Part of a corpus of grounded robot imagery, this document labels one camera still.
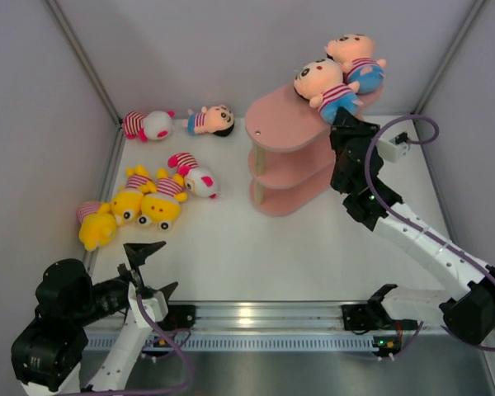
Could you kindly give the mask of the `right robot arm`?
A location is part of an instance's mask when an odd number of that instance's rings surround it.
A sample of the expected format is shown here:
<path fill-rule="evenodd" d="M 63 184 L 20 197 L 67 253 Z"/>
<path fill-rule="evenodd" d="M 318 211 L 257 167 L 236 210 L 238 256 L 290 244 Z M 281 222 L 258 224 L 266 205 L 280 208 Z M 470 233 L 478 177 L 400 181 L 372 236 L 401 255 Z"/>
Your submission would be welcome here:
<path fill-rule="evenodd" d="M 367 302 L 370 321 L 378 328 L 398 320 L 441 326 L 456 339 L 481 348 L 495 328 L 495 265 L 439 234 L 380 180 L 384 162 L 396 163 L 416 143 L 405 133 L 382 140 L 382 134 L 400 122 L 397 118 L 379 126 L 341 108 L 330 127 L 336 155 L 330 186 L 344 195 L 346 212 L 405 252 L 443 287 L 384 285 Z"/>

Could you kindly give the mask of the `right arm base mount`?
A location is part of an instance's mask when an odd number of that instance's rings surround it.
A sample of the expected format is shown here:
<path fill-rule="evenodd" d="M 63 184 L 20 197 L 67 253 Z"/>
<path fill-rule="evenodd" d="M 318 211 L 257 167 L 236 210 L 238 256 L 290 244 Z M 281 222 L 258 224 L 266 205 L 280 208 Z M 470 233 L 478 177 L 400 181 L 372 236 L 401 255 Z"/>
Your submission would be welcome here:
<path fill-rule="evenodd" d="M 376 330 L 416 330 L 418 323 L 411 319 L 392 319 L 381 303 L 391 290 L 398 286 L 387 284 L 381 286 L 365 303 L 344 304 L 342 320 L 346 331 L 357 335 Z"/>

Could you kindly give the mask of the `large boy plush doll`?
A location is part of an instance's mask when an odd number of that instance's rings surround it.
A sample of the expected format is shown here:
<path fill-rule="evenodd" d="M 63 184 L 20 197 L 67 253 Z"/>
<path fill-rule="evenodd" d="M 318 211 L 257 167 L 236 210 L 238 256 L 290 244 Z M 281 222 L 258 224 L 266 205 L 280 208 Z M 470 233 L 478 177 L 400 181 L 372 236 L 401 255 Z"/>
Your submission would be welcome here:
<path fill-rule="evenodd" d="M 341 35 L 324 47 L 326 55 L 341 66 L 345 83 L 360 84 L 360 95 L 375 92 L 384 83 L 387 61 L 375 57 L 375 48 L 375 41 L 363 34 Z"/>

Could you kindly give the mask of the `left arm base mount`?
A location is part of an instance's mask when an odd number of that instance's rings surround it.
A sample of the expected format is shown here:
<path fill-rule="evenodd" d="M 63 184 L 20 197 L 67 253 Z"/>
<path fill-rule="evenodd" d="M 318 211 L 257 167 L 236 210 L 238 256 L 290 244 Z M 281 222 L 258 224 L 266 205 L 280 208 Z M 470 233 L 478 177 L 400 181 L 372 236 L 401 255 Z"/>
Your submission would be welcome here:
<path fill-rule="evenodd" d="M 196 322 L 196 306 L 193 304 L 170 304 L 168 313 L 159 327 L 166 332 L 192 328 Z"/>

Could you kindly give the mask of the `small boy plush doll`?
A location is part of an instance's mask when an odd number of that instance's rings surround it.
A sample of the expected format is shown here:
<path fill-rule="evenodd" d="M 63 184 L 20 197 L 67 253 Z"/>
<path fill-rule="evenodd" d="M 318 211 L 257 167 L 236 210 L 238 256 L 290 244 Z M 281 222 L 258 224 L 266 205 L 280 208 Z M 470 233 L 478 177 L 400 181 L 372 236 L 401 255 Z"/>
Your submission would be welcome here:
<path fill-rule="evenodd" d="M 233 112 L 226 105 L 203 106 L 197 112 L 189 110 L 188 114 L 188 118 L 182 124 L 192 135 L 213 134 L 227 137 L 235 126 Z"/>

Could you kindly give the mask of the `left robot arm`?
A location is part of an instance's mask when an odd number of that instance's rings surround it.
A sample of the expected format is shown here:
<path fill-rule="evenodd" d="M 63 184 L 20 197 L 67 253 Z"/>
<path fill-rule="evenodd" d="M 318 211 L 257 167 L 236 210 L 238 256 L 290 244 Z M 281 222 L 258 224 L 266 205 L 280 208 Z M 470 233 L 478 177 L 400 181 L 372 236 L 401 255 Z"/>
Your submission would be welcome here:
<path fill-rule="evenodd" d="M 169 322 L 168 300 L 177 283 L 161 289 L 145 284 L 140 272 L 146 259 L 165 246 L 126 243 L 127 262 L 118 275 L 94 284 L 83 263 L 65 259 L 49 266 L 35 297 L 35 317 L 12 344 L 16 379 L 28 395 L 129 395 L 134 365 L 152 333 Z M 87 387 L 80 385 L 85 328 L 120 311 L 124 324 L 101 368 Z"/>

